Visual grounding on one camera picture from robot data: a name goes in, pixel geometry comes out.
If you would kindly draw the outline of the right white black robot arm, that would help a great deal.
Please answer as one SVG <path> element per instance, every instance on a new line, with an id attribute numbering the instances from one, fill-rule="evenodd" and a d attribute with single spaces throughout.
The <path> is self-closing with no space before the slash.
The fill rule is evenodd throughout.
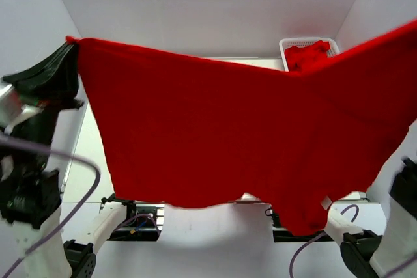
<path id="1" fill-rule="evenodd" d="M 383 235 L 356 226 L 334 209 L 324 232 L 339 245 L 355 277 L 416 277 L 416 163 L 404 158 L 394 178 Z"/>

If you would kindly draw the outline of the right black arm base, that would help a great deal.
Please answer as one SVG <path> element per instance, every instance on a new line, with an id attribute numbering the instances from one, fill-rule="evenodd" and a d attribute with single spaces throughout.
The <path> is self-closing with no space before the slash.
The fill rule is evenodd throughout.
<path id="1" fill-rule="evenodd" d="M 279 216 L 272 207 L 265 210 L 265 215 L 272 220 L 272 237 L 274 243 L 306 243 L 315 237 L 318 242 L 332 242 L 332 239 L 325 232 L 320 231 L 308 236 L 294 236 L 287 229 L 283 228 Z"/>

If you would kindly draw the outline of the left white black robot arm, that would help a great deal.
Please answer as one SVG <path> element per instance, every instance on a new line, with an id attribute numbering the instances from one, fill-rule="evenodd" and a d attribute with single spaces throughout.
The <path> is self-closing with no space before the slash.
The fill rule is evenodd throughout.
<path id="1" fill-rule="evenodd" d="M 64 241 L 59 171 L 47 171 L 59 113 L 79 109 L 77 44 L 65 43 L 43 61 L 1 81 L 1 219 L 12 227 L 17 265 L 28 277 L 91 277 L 96 256 L 120 225 L 137 219 L 127 202 L 107 202 L 78 238 Z"/>

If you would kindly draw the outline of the red t shirt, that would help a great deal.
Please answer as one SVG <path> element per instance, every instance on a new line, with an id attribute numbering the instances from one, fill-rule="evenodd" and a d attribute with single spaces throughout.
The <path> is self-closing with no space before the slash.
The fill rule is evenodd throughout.
<path id="1" fill-rule="evenodd" d="M 416 120 L 416 23 L 301 72 L 95 38 L 67 42 L 122 199 L 205 208 L 249 193 L 296 236 L 365 191 Z"/>

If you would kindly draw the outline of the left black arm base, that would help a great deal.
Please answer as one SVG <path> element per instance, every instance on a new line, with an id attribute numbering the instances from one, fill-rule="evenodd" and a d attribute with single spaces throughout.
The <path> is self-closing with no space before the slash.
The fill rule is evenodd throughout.
<path id="1" fill-rule="evenodd" d="M 133 202 L 124 206 L 125 221 L 129 222 L 114 230 L 108 241 L 156 242 L 164 223 L 164 205 Z"/>

